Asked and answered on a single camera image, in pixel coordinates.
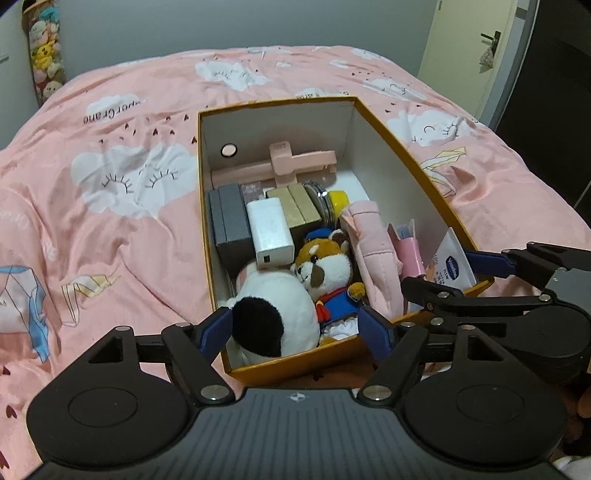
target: pink bedspread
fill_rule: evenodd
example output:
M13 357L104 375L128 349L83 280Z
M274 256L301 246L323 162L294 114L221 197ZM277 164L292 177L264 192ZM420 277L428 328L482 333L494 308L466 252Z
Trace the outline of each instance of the pink bedspread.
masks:
M480 248L591 247L585 223L491 130L370 52L194 51L84 74L0 152L0 478L40 463L27 405L94 341L117 325L157 333L210 313L196 112L334 94L360 97L407 145Z

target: blue label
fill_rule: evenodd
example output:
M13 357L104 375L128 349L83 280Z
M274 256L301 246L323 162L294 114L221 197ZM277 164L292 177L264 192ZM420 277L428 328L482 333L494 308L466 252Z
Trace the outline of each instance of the blue label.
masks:
M447 260L445 260L445 265L447 267L447 273L449 273L449 276L452 278L452 280L455 280L460 276L460 267L458 267L455 258L447 257Z

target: pink pouch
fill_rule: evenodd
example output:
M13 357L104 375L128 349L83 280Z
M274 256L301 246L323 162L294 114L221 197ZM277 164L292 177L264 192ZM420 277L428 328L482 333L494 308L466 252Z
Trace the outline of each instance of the pink pouch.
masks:
M378 205L370 200L353 202L343 209L340 219L349 235L369 304L388 320L403 315L402 262L379 216Z
M421 252L418 249L417 238L414 233L414 221L408 225L411 236L400 238L396 233L394 225L388 225L388 235L396 250L398 258L402 261L402 273L400 279L406 277L420 277L425 274L425 266L421 258Z

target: door handle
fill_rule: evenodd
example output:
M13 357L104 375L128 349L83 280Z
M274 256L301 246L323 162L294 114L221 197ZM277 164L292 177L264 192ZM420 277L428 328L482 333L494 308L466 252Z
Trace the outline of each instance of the door handle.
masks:
M486 35L485 33L481 33L480 36L492 41L491 50L492 50L492 54L495 55L496 49L498 48L499 42L501 41L501 32L499 32L498 30L495 30L494 37L491 37L490 35Z

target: small dark box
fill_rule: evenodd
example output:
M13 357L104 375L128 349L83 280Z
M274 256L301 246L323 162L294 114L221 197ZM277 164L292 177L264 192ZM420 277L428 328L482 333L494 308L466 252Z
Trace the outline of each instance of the small dark box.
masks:
M220 261L231 278L255 258L251 228L238 183L224 185L207 193L213 239Z

